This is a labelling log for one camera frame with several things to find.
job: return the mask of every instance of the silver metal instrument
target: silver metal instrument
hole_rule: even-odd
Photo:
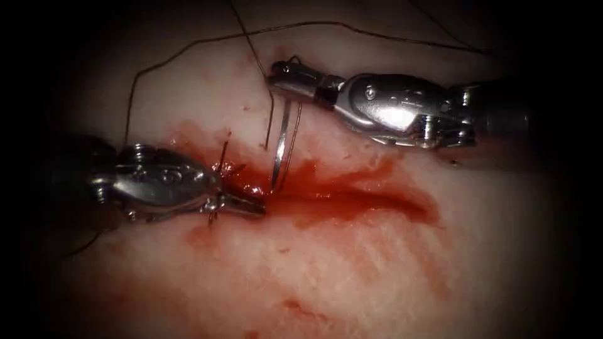
[[[265,214],[261,201],[226,190],[220,173],[174,151],[134,144],[116,162],[89,184],[98,202],[118,204],[130,221],[158,222],[183,213]]]
[[[344,79],[279,61],[266,82],[288,99],[338,113],[349,129],[382,144],[435,149],[474,142],[472,121],[454,109],[454,93],[427,80],[402,74]]]

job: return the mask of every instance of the screw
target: screw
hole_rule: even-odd
[[[136,221],[136,211],[131,210],[127,213],[128,219],[132,222]]]
[[[368,85],[366,87],[366,91],[364,92],[364,95],[366,96],[367,100],[372,100],[372,99],[375,99],[375,96],[377,96],[377,91],[373,88],[372,85]]]

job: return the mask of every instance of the dark suture thread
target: dark suture thread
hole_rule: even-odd
[[[88,247],[92,246],[92,244],[94,244],[94,242],[96,242],[96,240],[102,235],[102,232],[103,232],[102,230],[96,232],[94,237],[92,239],[90,239],[86,244],[84,244],[82,247],[80,247],[78,249],[75,249],[75,250],[72,250],[70,252],[63,254],[61,256],[61,259],[67,259],[69,257],[73,257],[76,254],[79,254],[79,253],[85,251]]]
[[[484,54],[484,52],[482,50],[480,50],[480,49],[472,46],[471,44],[469,44],[467,42],[464,42],[463,40],[457,38],[441,22],[439,22],[438,19],[436,19],[433,15],[431,15],[427,10],[425,10],[421,6],[419,6],[416,2],[414,2],[414,0],[408,0],[408,2],[414,8],[416,8],[419,12],[421,12],[422,15],[424,15],[425,17],[427,17],[432,23],[434,23],[436,26],[438,26],[444,33],[446,33],[449,37],[451,37],[454,41],[456,41],[457,43],[460,43],[461,45],[466,46],[467,48],[470,48],[474,52],[477,52],[477,53],[480,53],[480,54]]]
[[[400,38],[400,37],[395,37],[395,36],[383,35],[383,34],[379,34],[379,33],[374,33],[374,32],[370,32],[370,31],[361,30],[359,28],[350,26],[350,25],[345,24],[345,23],[340,23],[338,21],[304,21],[304,22],[301,22],[301,23],[286,24],[286,25],[283,25],[283,26],[275,26],[275,27],[264,28],[264,29],[261,29],[261,30],[251,31],[251,32],[248,32],[248,33],[237,33],[237,34],[220,36],[220,37],[216,37],[216,38],[207,38],[207,39],[193,40],[193,41],[189,42],[188,44],[186,44],[183,48],[181,48],[180,50],[178,50],[175,54],[173,54],[172,56],[170,56],[169,58],[167,58],[166,60],[164,60],[164,61],[162,61],[160,63],[157,63],[157,64],[155,64],[153,66],[150,66],[148,68],[145,68],[143,70],[140,70],[134,76],[134,81],[132,82],[132,86],[130,88],[130,95],[129,95],[129,98],[128,98],[128,111],[127,111],[127,114],[126,114],[126,132],[125,132],[125,137],[124,137],[124,145],[128,144],[128,135],[129,135],[129,130],[130,130],[130,116],[131,116],[131,112],[132,112],[132,104],[134,102],[134,93],[136,91],[136,85],[138,84],[138,80],[143,75],[145,75],[147,73],[150,73],[150,72],[152,72],[154,70],[157,70],[157,69],[159,69],[161,67],[164,67],[164,66],[168,65],[169,63],[171,63],[172,61],[174,61],[178,57],[182,56],[188,50],[190,50],[191,48],[193,48],[193,47],[195,47],[197,45],[201,45],[201,44],[204,44],[204,43],[218,42],[218,41],[228,40],[228,39],[242,38],[242,37],[249,38],[249,36],[252,36],[252,35],[269,33],[269,32],[272,32],[272,31],[279,31],[279,30],[287,30],[287,29],[290,29],[290,28],[297,28],[297,27],[304,27],[304,26],[340,26],[340,27],[346,28],[346,29],[348,29],[348,30],[350,30],[352,32],[363,34],[363,35],[367,35],[367,36],[372,36],[374,38],[391,40],[391,41],[396,41],[396,42],[400,42],[400,43],[412,43],[412,44],[416,44],[416,45],[424,45],[424,46],[431,46],[431,47],[436,47],[436,48],[444,48],[444,49],[448,49],[448,50],[464,51],[464,52],[469,52],[469,53],[476,53],[476,54],[480,54],[480,55],[485,55],[485,56],[488,56],[488,57],[493,57],[493,55],[491,53],[485,52],[485,51],[477,51],[475,49],[471,49],[471,48],[467,48],[467,47],[463,47],[463,46],[447,45],[447,44],[444,44],[444,43],[436,43],[436,42],[432,42],[432,41],[415,40],[415,39],[408,39],[408,38]],[[272,102],[271,111],[274,111],[274,102]],[[266,142],[266,144],[264,145],[264,147],[265,148],[268,147],[268,142]]]
[[[256,53],[256,49],[253,47],[253,44],[251,43],[251,39],[249,38],[249,34],[247,34],[247,30],[245,29],[245,26],[243,25],[243,20],[239,16],[239,12],[234,7],[234,4],[232,3],[232,1],[230,1],[230,4],[231,4],[232,12],[234,12],[234,16],[237,18],[237,21],[239,22],[239,26],[241,27],[241,30],[243,31],[243,34],[245,35],[245,39],[247,39],[247,43],[249,44],[251,53],[253,53],[253,57],[256,59],[256,63],[258,64],[259,71],[262,74],[262,77],[265,78],[266,74],[264,73],[264,67],[262,67],[261,61],[259,61],[259,57],[258,57],[258,54]],[[268,141],[270,140],[270,130],[272,130],[272,120],[274,117],[274,95],[272,94],[271,91],[268,91],[268,95],[270,96],[270,115],[268,117],[268,128],[266,131],[266,142],[264,142],[264,150],[268,150]]]

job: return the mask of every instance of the blood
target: blood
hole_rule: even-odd
[[[331,218],[353,220],[378,210],[401,212],[412,222],[435,224],[439,221],[433,199],[416,188],[393,184],[368,191],[355,185],[391,176],[392,159],[382,159],[374,169],[367,167],[328,179],[318,177],[316,169],[319,165],[319,160],[309,160],[290,170],[283,190],[274,194],[270,193],[270,174],[249,164],[224,181],[231,190],[242,190],[248,195],[263,198],[267,216],[292,217],[302,228]]]
[[[189,156],[198,156],[201,160],[211,159],[213,162],[206,164],[217,168],[222,153],[217,145],[223,144],[225,137],[228,138],[225,134],[223,131],[215,133],[215,140],[206,143],[215,146],[206,146],[202,151],[195,149],[188,139],[182,139],[184,147],[179,147],[178,143],[173,146]],[[205,133],[201,138],[208,139],[209,136]],[[429,243],[420,230],[421,226],[429,226],[436,232],[437,238],[446,238],[443,234],[445,228],[440,223],[438,205],[430,194],[417,187],[398,167],[400,155],[369,157],[364,166],[356,167],[353,171],[344,170],[344,163],[341,163],[344,168],[342,170],[334,168],[333,161],[326,163],[321,159],[306,159],[292,166],[286,174],[282,190],[272,193],[270,168],[258,167],[253,155],[244,158],[246,154],[254,153],[249,145],[239,142],[236,137],[228,140],[221,173],[227,191],[243,192],[262,199],[266,205],[266,218],[286,218],[300,231],[314,229],[321,232],[323,239],[331,239],[329,244],[333,250],[340,252],[354,264],[357,278],[367,288],[379,283],[382,279],[381,270],[374,267],[370,258],[365,257],[368,256],[367,253],[354,247],[354,243],[358,241],[356,233],[341,230],[351,225],[376,229],[383,223],[372,222],[372,216],[388,213],[387,223],[394,227],[393,232],[402,239],[418,263],[419,270],[427,280],[428,289],[437,299],[448,299],[450,291],[439,260],[430,250]],[[256,229],[261,231],[266,218],[248,222],[255,223],[258,226]],[[391,223],[396,219],[399,220],[397,225]],[[208,229],[205,220],[200,220],[199,225],[187,234],[185,244],[203,253],[211,253],[219,248],[219,238],[217,230]],[[397,254],[393,254],[394,249],[388,240],[368,237],[365,241],[372,244],[387,262],[396,260]],[[281,255],[289,251],[288,246],[278,250]],[[296,309],[292,302],[285,306]],[[297,310],[298,314],[304,314],[300,309]]]
[[[283,306],[286,310],[288,310],[291,314],[295,315],[299,318],[312,317],[322,321],[328,321],[327,316],[311,312],[300,305],[300,302],[295,299],[286,299],[283,301]]]
[[[258,339],[259,332],[258,331],[247,331],[245,332],[245,339]]]

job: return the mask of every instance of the curved needle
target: curved needle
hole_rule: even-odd
[[[278,181],[278,172],[281,169],[283,155],[285,155],[285,139],[287,137],[287,127],[289,126],[289,116],[291,114],[291,100],[285,100],[285,110],[283,111],[283,123],[281,132],[278,136],[278,144],[276,146],[276,156],[274,157],[274,169],[272,171],[271,191],[274,192],[276,182]]]

